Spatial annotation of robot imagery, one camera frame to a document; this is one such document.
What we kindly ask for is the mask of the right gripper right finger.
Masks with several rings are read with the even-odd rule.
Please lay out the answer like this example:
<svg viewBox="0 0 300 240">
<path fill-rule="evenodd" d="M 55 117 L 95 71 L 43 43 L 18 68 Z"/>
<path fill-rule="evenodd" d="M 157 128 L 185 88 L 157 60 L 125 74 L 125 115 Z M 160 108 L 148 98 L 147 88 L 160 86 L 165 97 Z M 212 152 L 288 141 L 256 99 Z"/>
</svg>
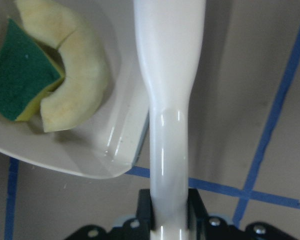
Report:
<svg viewBox="0 0 300 240">
<path fill-rule="evenodd" d="M 194 234 L 191 240 L 295 240 L 287 232 L 262 221 L 253 222 L 244 230 L 227 223 L 220 216 L 209 215 L 199 191 L 188 190 L 188 227 Z"/>
</svg>

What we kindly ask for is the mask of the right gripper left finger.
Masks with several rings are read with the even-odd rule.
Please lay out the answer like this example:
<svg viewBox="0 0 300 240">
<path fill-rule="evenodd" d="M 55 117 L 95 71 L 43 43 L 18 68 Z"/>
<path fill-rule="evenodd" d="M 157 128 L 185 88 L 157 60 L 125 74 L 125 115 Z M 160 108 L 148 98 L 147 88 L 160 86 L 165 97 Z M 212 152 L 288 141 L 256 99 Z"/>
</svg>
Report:
<svg viewBox="0 0 300 240">
<path fill-rule="evenodd" d="M 153 207 L 148 189 L 138 193 L 135 217 L 114 226 L 109 232 L 98 225 L 85 225 L 66 237 L 67 240 L 149 240 L 153 228 Z"/>
</svg>

